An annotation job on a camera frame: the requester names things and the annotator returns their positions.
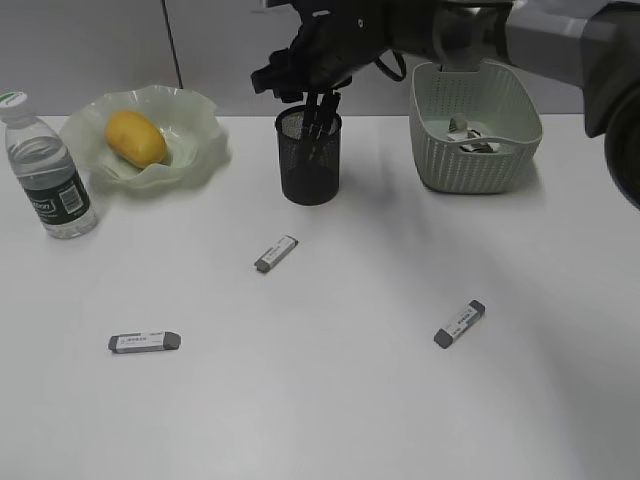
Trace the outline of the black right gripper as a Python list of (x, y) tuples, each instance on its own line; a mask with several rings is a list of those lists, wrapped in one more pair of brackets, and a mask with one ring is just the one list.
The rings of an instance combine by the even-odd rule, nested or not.
[(254, 91), (285, 103), (325, 93), (388, 51), (434, 55), (433, 1), (268, 1), (290, 6), (301, 25), (291, 44), (251, 74)]

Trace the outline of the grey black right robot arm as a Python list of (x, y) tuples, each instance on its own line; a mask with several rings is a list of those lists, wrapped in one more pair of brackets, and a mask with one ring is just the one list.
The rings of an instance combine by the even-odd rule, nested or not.
[(579, 88), (586, 134), (639, 201), (639, 5), (635, 1), (296, 1), (291, 44), (253, 72), (293, 103), (351, 80), (388, 51), (440, 65), (493, 60)]

